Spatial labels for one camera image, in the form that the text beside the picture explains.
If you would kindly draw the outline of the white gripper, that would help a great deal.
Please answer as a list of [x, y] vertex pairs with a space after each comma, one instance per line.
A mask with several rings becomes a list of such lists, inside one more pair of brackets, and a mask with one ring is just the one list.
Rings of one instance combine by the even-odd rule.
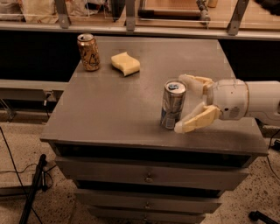
[[200, 103], [191, 113], [175, 124], [176, 133], [184, 134], [204, 128], [218, 118], [240, 120], [245, 116], [249, 94], [244, 81], [219, 80], [214, 83], [210, 78], [189, 74], [181, 74], [178, 79], [199, 98], [207, 94], [207, 100], [206, 104]]

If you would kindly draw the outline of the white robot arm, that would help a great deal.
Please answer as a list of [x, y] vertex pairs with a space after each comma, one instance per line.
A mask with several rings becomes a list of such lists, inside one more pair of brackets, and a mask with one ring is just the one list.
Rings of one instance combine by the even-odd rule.
[[182, 74], [178, 79], [202, 99], [192, 112], [175, 124], [176, 133], [187, 133], [211, 125], [214, 120], [253, 117], [279, 126], [280, 82], [218, 80]]

